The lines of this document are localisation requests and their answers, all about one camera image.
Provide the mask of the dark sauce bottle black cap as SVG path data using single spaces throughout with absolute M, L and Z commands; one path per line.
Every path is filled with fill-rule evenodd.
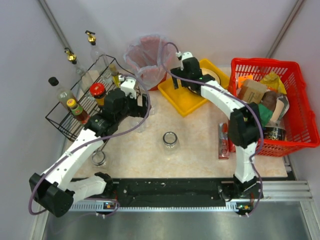
M 58 101 L 63 105 L 63 107 L 70 111 L 70 108 L 67 105 L 69 99 L 76 99 L 72 91 L 68 88 L 65 88 L 61 83 L 58 81 L 56 77 L 50 77 L 48 79 L 49 84 L 54 87 L 55 95 Z

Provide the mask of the red snack packet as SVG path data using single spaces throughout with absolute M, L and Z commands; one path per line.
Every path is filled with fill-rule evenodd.
M 225 122 L 218 124 L 218 158 L 226 160 L 230 157 L 228 125 Z

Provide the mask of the red bin with plastic bag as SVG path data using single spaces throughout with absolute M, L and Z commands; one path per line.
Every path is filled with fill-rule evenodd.
M 156 90 L 167 77 L 161 61 L 168 68 L 175 57 L 172 46 L 162 49 L 168 42 L 169 39 L 163 35 L 143 35 L 130 42 L 123 55 L 130 70 L 150 91 Z

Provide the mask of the sauce bottle yellow cap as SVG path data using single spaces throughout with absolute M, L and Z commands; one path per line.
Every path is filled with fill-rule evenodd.
M 90 116 L 75 99 L 68 99 L 66 104 L 77 121 L 81 122 L 83 125 L 88 122 Z

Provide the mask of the green bag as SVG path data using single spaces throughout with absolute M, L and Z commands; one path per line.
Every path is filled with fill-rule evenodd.
M 260 116 L 260 123 L 261 123 L 261 126 L 264 128 L 272 118 L 273 112 L 263 104 L 258 105 L 258 110 L 259 110 L 259 116 Z

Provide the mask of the yellow snack bag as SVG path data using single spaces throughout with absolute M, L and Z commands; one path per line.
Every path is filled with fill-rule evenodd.
M 280 76 L 273 71 L 265 75 L 262 80 L 260 80 L 260 83 L 267 86 L 267 89 L 269 89 L 270 91 L 274 91 L 278 94 L 287 94 Z

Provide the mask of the black round tin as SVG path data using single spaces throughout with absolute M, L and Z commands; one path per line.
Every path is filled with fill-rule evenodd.
M 268 123 L 262 128 L 265 140 L 284 141 L 286 138 L 286 129 L 283 125 L 277 123 Z

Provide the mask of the brown foil pouch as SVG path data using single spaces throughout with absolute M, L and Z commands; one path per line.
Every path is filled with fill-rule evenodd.
M 270 122 L 276 123 L 281 121 L 290 108 L 289 99 L 286 94 L 267 91 L 261 103 L 272 112 Z

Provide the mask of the red plastic basket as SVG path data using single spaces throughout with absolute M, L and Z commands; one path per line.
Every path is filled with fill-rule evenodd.
M 268 58 L 233 58 L 228 91 L 236 95 L 236 77 L 253 75 L 258 82 L 270 72 L 280 76 L 287 92 L 289 109 L 283 118 L 286 140 L 265 139 L 259 154 L 284 157 L 304 148 L 318 147 L 320 135 L 316 116 L 310 107 L 307 85 L 298 63 Z

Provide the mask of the glass jar metal rim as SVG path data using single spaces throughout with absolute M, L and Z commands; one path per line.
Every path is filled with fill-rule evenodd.
M 167 131 L 162 136 L 162 146 L 166 154 L 171 155 L 180 149 L 180 141 L 177 134 L 173 131 Z

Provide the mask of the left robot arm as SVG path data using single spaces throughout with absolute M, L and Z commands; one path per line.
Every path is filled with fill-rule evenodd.
M 133 94 L 126 95 L 119 88 L 111 90 L 100 111 L 91 116 L 76 140 L 61 157 L 42 174 L 34 173 L 29 178 L 32 203 L 37 202 L 45 211 L 59 218 L 65 215 L 71 206 L 88 197 L 102 194 L 111 178 L 98 172 L 94 176 L 73 181 L 73 177 L 83 163 L 109 139 L 119 136 L 118 126 L 127 117 L 139 117 L 145 121 L 149 116 L 151 101 L 149 93 L 141 94 L 142 105 Z

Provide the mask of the small yellow label bottle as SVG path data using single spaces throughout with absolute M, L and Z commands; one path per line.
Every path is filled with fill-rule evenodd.
M 120 88 L 121 86 L 121 82 L 119 80 L 119 71 L 117 70 L 117 67 L 115 64 L 111 63 L 109 66 L 108 66 L 110 72 L 111 72 L 111 75 L 112 75 L 112 79 L 113 79 L 113 83 L 116 85 L 117 88 Z

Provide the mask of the yellow plastic tray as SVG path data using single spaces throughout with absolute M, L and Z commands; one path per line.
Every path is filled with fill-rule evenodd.
M 220 68 L 206 58 L 201 59 L 199 65 L 202 69 L 207 69 L 217 74 L 220 79 L 220 85 L 225 89 L 228 88 L 230 75 L 225 74 Z M 174 89 L 173 80 L 171 78 L 160 83 L 158 85 L 158 90 L 182 117 L 186 117 L 208 102 L 207 99 L 192 93 L 184 87 L 180 86 L 178 89 Z

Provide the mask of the brown paper box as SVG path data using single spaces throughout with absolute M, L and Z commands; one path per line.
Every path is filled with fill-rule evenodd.
M 246 79 L 237 97 L 246 103 L 259 104 L 267 91 L 267 86 L 252 79 Z

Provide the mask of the beige plate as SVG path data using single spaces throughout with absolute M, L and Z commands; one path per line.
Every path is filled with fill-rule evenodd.
M 210 75 L 210 76 L 212 76 L 214 79 L 215 79 L 215 81 L 217 81 L 219 84 L 220 84 L 220 78 L 219 78 L 219 76 L 215 73 L 215 72 L 213 72 L 212 70 L 210 70 L 210 69 L 207 69 L 207 68 L 201 68 L 201 71 L 202 71 L 202 74 L 203 75 Z

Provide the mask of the glass oil bottle gold spout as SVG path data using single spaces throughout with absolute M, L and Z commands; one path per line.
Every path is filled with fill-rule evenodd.
M 67 55 L 67 60 L 74 66 L 75 72 L 79 77 L 77 83 L 79 84 L 80 89 L 83 93 L 88 94 L 90 87 L 94 83 L 91 75 L 88 70 L 80 64 L 77 56 L 68 47 L 64 49 L 64 52 Z

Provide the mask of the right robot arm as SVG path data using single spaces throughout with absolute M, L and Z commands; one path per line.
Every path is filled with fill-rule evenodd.
M 253 188 L 259 174 L 254 166 L 256 148 L 263 136 L 259 107 L 246 103 L 224 89 L 213 76 L 203 74 L 199 61 L 190 53 L 176 54 L 180 66 L 170 70 L 175 89 L 183 87 L 218 107 L 228 118 L 228 138 L 235 145 L 236 169 L 233 187 L 243 196 Z

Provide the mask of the red lid chili jar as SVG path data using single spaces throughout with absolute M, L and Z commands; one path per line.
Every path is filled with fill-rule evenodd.
M 105 97 L 107 95 L 105 86 L 102 83 L 97 82 L 91 85 L 89 91 L 93 96 L 93 98 L 95 99 L 95 101 L 97 102 L 98 106 L 99 107 L 104 106 Z

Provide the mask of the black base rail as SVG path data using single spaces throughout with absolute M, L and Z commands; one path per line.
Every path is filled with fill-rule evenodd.
M 114 178 L 90 200 L 116 199 L 121 207 L 223 207 L 258 199 L 260 183 L 241 191 L 232 178 Z

